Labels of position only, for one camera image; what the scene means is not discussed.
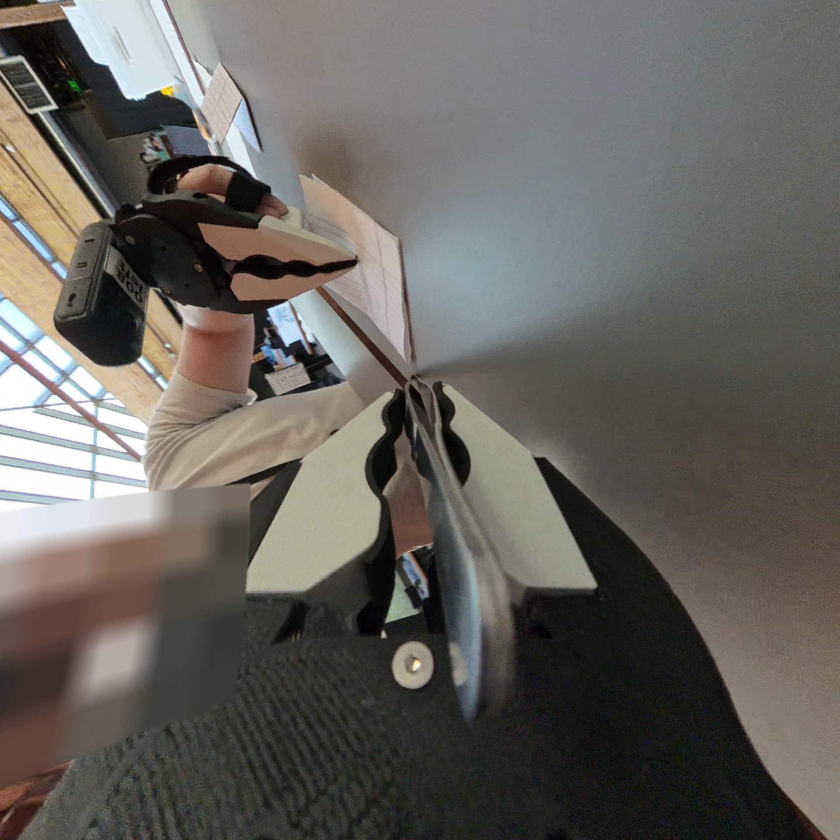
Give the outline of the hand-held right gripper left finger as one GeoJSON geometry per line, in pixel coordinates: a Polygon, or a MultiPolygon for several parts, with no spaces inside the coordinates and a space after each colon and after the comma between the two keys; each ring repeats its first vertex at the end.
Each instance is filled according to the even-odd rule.
{"type": "Polygon", "coordinates": [[[404,393],[385,393],[253,500],[248,595],[327,606],[349,630],[381,634],[396,565],[384,490],[404,416],[404,393]]]}

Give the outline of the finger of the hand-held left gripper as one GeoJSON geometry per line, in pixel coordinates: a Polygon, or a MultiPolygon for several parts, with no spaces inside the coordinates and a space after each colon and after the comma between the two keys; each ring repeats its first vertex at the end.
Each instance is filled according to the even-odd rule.
{"type": "Polygon", "coordinates": [[[307,261],[241,261],[231,273],[239,301],[284,301],[324,286],[357,267],[357,261],[314,265],[307,261]]]}
{"type": "Polygon", "coordinates": [[[302,225],[301,212],[292,209],[291,220],[264,216],[257,227],[199,223],[205,242],[224,259],[243,261],[268,257],[287,263],[301,260],[313,266],[358,263],[356,254],[302,225]]]}

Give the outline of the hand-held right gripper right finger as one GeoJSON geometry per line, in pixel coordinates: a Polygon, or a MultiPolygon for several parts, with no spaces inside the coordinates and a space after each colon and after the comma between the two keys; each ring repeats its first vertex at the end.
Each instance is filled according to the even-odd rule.
{"type": "Polygon", "coordinates": [[[496,549],[511,600],[587,595],[597,583],[532,453],[488,415],[443,385],[455,413],[449,423],[465,444],[465,495],[496,549]]]}

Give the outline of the metal tweezers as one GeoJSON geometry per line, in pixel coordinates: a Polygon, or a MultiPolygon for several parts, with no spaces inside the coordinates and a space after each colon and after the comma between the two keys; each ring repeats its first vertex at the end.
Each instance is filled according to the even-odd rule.
{"type": "Polygon", "coordinates": [[[429,483],[428,516],[451,673],[465,718],[495,713],[515,684],[516,621],[496,547],[465,491],[473,458],[455,431],[442,382],[413,375],[405,387],[406,435],[429,483]]]}

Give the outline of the lined paper sheet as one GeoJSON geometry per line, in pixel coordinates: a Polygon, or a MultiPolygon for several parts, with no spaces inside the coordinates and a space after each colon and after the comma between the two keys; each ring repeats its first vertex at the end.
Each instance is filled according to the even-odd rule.
{"type": "Polygon", "coordinates": [[[308,230],[353,251],[358,260],[328,288],[363,312],[402,359],[412,363],[401,239],[317,176],[301,175],[300,183],[308,230]]]}

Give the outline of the person's left forearm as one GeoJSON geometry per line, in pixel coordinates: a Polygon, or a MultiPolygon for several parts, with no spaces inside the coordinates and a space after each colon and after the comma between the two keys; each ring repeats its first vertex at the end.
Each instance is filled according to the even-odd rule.
{"type": "Polygon", "coordinates": [[[180,303],[177,311],[182,347],[176,372],[197,385],[246,394],[256,342],[254,316],[180,303]]]}

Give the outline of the white desk calendar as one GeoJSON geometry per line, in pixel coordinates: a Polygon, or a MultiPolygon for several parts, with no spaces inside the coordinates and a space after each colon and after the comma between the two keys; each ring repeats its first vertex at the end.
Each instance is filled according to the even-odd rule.
{"type": "Polygon", "coordinates": [[[304,364],[296,363],[280,367],[273,372],[264,374],[266,383],[275,396],[297,391],[312,383],[310,374],[304,364]]]}

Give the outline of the grey desk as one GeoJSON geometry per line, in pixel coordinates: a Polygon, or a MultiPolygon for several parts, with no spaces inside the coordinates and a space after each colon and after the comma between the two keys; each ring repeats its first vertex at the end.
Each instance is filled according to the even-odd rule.
{"type": "Polygon", "coordinates": [[[403,241],[417,368],[556,466],[838,838],[838,2],[170,2],[261,180],[403,241]]]}

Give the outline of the person's left hand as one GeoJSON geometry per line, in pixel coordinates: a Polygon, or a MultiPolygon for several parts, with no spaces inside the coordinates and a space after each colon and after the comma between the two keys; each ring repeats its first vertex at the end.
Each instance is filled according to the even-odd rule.
{"type": "Polygon", "coordinates": [[[235,209],[245,209],[245,199],[258,196],[259,204],[249,209],[249,212],[276,218],[286,216],[287,205],[270,191],[255,186],[254,181],[250,175],[243,175],[228,167],[204,164],[181,176],[178,186],[181,190],[212,195],[235,209]]]}

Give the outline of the folded lined paper wedge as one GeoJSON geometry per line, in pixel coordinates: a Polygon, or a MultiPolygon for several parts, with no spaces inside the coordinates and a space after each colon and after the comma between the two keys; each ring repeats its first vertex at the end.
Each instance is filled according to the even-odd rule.
{"type": "Polygon", "coordinates": [[[259,139],[259,133],[254,123],[247,99],[242,98],[240,100],[233,121],[231,122],[231,128],[236,128],[244,142],[246,142],[252,149],[260,154],[263,153],[263,146],[259,139]]]}

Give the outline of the beige shirt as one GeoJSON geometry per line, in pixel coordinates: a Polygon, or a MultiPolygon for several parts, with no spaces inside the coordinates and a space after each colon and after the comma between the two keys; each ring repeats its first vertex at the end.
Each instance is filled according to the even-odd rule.
{"type": "Polygon", "coordinates": [[[346,383],[250,397],[174,373],[146,436],[148,489],[220,487],[303,459],[364,410],[346,383]]]}

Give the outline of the white grid-creased folded paper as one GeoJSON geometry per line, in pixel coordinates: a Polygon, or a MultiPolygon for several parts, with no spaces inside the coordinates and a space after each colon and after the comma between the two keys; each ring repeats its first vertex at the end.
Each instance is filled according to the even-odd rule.
{"type": "Polygon", "coordinates": [[[216,142],[226,141],[228,132],[244,103],[245,96],[224,64],[219,62],[206,87],[200,106],[201,114],[216,142]]]}

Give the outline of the red pipe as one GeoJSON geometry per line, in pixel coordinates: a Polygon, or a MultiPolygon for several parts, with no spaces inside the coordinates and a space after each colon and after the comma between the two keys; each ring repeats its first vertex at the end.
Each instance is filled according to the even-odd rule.
{"type": "Polygon", "coordinates": [[[73,411],[75,411],[80,417],[84,418],[86,422],[88,422],[93,428],[98,430],[100,433],[104,434],[104,436],[108,437],[113,441],[114,444],[119,446],[123,449],[129,457],[136,461],[141,461],[142,456],[135,451],[128,443],[126,443],[122,437],[112,430],[110,426],[106,425],[105,423],[99,421],[99,419],[91,414],[86,408],[84,408],[81,404],[74,401],[68,394],[61,391],[60,387],[57,383],[54,383],[50,380],[46,375],[44,375],[41,371],[36,369],[31,363],[27,362],[26,359],[17,351],[10,348],[4,341],[1,342],[1,352],[8,357],[8,359],[19,367],[21,370],[25,371],[28,375],[34,378],[37,382],[42,384],[42,386],[52,395],[58,397],[63,403],[69,405],[73,411]]]}

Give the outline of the white vent grille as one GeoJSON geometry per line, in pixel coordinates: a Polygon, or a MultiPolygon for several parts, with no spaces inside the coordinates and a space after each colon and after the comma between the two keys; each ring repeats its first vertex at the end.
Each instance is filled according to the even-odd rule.
{"type": "Polygon", "coordinates": [[[1,78],[28,115],[59,109],[59,104],[24,56],[2,57],[1,78]]]}

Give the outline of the window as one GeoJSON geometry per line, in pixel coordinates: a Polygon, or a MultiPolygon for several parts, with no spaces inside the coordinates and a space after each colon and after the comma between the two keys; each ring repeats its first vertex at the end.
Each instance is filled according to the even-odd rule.
{"type": "MultiPolygon", "coordinates": [[[[1,213],[63,280],[67,268],[2,197],[1,213]]],[[[1,292],[1,340],[141,456],[147,426],[1,292]]],[[[144,469],[1,353],[1,509],[146,491],[144,469]]]]}

